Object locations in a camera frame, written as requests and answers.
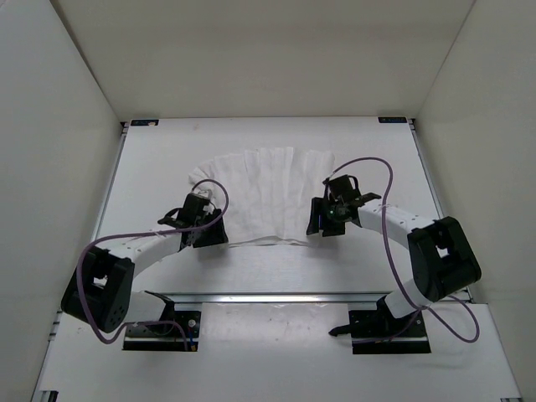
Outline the aluminium rail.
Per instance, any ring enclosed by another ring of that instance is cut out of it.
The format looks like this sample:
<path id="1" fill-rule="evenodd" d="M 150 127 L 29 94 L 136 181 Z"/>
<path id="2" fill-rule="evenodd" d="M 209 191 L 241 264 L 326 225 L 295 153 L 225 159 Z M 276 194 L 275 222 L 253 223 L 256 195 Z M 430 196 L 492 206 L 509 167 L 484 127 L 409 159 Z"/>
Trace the aluminium rail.
<path id="1" fill-rule="evenodd" d="M 176 303 L 375 303 L 384 293 L 370 292 L 282 292 L 282 293 L 170 293 L 169 298 Z"/>

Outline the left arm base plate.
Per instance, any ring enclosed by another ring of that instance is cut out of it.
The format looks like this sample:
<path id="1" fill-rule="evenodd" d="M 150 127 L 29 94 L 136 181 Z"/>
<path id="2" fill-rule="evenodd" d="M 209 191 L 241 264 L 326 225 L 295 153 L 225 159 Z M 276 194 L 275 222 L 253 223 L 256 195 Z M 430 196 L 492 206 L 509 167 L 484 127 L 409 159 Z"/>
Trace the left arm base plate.
<path id="1" fill-rule="evenodd" d="M 124 317 L 126 351 L 196 352 L 202 306 L 139 291 L 131 295 Z"/>

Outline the left blue corner label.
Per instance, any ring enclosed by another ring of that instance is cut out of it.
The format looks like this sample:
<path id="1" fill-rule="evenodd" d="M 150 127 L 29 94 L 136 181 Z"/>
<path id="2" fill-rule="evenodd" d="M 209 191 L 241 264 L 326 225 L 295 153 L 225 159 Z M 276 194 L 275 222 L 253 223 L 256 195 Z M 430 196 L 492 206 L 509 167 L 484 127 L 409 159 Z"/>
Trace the left blue corner label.
<path id="1" fill-rule="evenodd" d="M 158 124 L 158 119 L 133 119 L 130 122 L 130 126 L 157 126 Z"/>

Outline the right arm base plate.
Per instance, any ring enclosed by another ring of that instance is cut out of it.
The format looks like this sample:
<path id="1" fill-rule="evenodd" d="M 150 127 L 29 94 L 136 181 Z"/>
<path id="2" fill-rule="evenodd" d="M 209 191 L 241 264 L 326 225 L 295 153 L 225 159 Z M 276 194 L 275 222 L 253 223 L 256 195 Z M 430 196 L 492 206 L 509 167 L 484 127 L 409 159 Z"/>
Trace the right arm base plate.
<path id="1" fill-rule="evenodd" d="M 422 312 L 395 318 L 384 299 L 378 299 L 374 309 L 351 309 L 348 323 L 328 334 L 334 338 L 349 335 L 354 355 L 431 353 Z"/>

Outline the blue corner label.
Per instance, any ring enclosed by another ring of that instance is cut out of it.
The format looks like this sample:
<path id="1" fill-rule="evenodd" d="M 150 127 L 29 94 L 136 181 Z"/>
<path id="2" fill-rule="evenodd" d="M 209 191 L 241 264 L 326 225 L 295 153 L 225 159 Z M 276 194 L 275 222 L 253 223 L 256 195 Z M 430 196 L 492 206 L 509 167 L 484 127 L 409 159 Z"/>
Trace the blue corner label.
<path id="1" fill-rule="evenodd" d="M 407 119 L 402 116 L 379 116 L 378 121 L 380 124 L 406 124 Z"/>
<path id="2" fill-rule="evenodd" d="M 130 122 L 130 126 L 157 126 L 158 124 L 158 119 L 133 119 Z"/>

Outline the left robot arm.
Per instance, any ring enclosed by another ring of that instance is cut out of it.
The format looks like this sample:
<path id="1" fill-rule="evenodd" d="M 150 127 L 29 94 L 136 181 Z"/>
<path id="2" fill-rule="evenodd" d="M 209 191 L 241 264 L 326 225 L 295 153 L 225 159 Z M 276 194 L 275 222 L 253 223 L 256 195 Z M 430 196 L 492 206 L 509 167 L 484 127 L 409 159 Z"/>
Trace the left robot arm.
<path id="1" fill-rule="evenodd" d="M 61 299 L 61 311 L 88 323 L 94 334 L 111 344 L 129 325 L 149 326 L 165 333 L 176 327 L 175 312 L 165 296 L 152 291 L 133 292 L 132 282 L 145 269 L 187 247 L 228 242 L 223 216 L 229 207 L 215 207 L 207 195 L 189 193 L 181 208 L 158 220 L 166 230 L 114 234 L 89 243 L 81 252 L 75 272 Z"/>

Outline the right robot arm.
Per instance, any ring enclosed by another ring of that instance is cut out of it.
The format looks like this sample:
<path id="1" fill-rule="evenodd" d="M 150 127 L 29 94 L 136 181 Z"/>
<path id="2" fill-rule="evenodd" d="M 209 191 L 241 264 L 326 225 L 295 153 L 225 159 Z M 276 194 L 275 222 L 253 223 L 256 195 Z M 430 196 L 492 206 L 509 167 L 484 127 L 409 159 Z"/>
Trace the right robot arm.
<path id="1" fill-rule="evenodd" d="M 382 235 L 388 262 L 393 265 L 389 242 L 403 246 L 410 255 L 412 278 L 403 282 L 391 272 L 398 289 L 377 302 L 376 328 L 395 335 L 410 314 L 472 285 L 482 270 L 458 220 L 423 218 L 387 203 L 387 196 L 361 193 L 354 176 L 324 181 L 324 193 L 311 203 L 307 235 L 323 237 L 346 233 L 346 225 Z"/>

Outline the right blue corner label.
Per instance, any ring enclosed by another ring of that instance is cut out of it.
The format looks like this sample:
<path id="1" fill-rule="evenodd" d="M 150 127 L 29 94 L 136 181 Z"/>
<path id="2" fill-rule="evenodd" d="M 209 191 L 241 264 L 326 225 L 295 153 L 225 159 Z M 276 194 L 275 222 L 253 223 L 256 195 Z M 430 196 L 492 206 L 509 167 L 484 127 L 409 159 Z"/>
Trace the right blue corner label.
<path id="1" fill-rule="evenodd" d="M 406 124 L 407 119 L 402 116 L 379 116 L 378 121 L 380 124 Z"/>

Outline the white pleated skirt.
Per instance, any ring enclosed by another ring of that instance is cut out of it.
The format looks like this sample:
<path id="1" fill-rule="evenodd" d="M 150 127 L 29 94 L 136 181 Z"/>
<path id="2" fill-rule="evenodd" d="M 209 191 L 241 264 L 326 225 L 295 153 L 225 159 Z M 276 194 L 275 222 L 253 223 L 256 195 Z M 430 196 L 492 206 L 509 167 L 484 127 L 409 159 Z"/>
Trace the white pleated skirt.
<path id="1" fill-rule="evenodd" d="M 188 174 L 188 182 L 212 193 L 219 208 L 229 194 L 224 226 L 231 247 L 300 245 L 316 247 L 308 236 L 312 199 L 323 193 L 322 181 L 334 167 L 331 151 L 295 147 L 258 148 L 214 157 Z"/>

